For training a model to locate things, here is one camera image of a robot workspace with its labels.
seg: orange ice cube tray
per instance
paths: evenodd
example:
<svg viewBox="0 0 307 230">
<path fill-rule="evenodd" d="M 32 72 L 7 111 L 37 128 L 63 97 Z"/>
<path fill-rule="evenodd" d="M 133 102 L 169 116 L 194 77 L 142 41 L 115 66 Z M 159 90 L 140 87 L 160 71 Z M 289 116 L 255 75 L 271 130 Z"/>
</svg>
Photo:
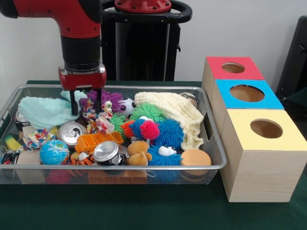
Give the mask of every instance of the orange ice cube tray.
<svg viewBox="0 0 307 230">
<path fill-rule="evenodd" d="M 75 145 L 75 150 L 77 152 L 94 151 L 97 145 L 105 141 L 114 141 L 118 145 L 124 143 L 124 140 L 119 132 L 113 132 L 112 134 L 85 134 L 78 138 L 77 144 Z"/>
</svg>

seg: teddy bear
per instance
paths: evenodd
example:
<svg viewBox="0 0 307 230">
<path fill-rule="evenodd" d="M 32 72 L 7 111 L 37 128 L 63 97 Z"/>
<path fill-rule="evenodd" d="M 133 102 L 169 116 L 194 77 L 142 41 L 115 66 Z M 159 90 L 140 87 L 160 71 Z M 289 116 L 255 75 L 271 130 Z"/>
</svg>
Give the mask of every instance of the teddy bear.
<svg viewBox="0 0 307 230">
<path fill-rule="evenodd" d="M 127 148 L 129 154 L 128 165 L 146 166 L 148 161 L 152 160 L 152 156 L 147 152 L 149 145 L 145 141 L 135 141 Z"/>
</svg>

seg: purple plush toy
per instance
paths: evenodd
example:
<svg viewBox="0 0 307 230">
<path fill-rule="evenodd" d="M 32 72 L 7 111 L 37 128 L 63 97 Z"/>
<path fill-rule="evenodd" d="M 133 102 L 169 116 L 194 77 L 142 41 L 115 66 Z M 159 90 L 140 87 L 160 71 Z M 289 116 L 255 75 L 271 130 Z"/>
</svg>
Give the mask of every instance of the purple plush toy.
<svg viewBox="0 0 307 230">
<path fill-rule="evenodd" d="M 88 98 L 93 99 L 95 102 L 97 99 L 97 92 L 94 90 L 91 90 L 87 94 Z M 88 98 L 81 98 L 80 99 L 80 105 L 84 107 L 85 103 L 87 102 Z M 110 101 L 112 103 L 112 112 L 121 112 L 121 109 L 124 107 L 124 105 L 121 105 L 119 101 L 124 100 L 123 95 L 119 92 L 110 93 L 104 90 L 101 90 L 101 106 L 105 104 L 105 102 Z"/>
</svg>

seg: metal basket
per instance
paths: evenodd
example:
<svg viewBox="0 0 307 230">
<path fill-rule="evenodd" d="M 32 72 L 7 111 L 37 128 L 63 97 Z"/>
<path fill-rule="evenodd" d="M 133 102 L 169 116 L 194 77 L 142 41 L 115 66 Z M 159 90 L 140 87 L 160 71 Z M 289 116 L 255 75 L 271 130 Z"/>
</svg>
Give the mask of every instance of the metal basket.
<svg viewBox="0 0 307 230">
<path fill-rule="evenodd" d="M 138 92 L 189 92 L 198 100 L 198 110 L 205 116 L 200 137 L 201 150 L 212 159 L 211 166 L 79 166 L 79 165 L 0 165 L 0 184 L 209 184 L 218 169 L 226 165 L 207 95 L 198 87 L 106 86 L 106 91 L 120 92 L 134 98 Z M 0 112 L 0 144 L 12 135 L 18 139 L 14 116 L 20 100 L 26 96 L 60 98 L 60 85 L 23 85 L 15 89 Z"/>
</svg>

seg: wooden box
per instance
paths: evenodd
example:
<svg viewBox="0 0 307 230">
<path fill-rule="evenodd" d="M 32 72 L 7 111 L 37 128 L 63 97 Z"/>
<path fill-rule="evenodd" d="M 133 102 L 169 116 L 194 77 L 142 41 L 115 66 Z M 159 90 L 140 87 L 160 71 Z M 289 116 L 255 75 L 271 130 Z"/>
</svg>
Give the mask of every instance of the wooden box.
<svg viewBox="0 0 307 230">
<path fill-rule="evenodd" d="M 250 57 L 207 57 L 202 89 L 211 101 L 215 80 L 264 80 Z"/>
<path fill-rule="evenodd" d="M 21 152 L 17 165 L 40 165 L 39 150 Z M 16 169 L 22 184 L 45 183 L 45 176 L 40 169 Z"/>
<path fill-rule="evenodd" d="M 288 202 L 307 162 L 307 142 L 285 110 L 228 109 L 221 175 L 229 202 Z"/>
<path fill-rule="evenodd" d="M 219 134 L 222 134 L 226 109 L 283 109 L 264 80 L 216 80 L 211 108 Z"/>
</svg>

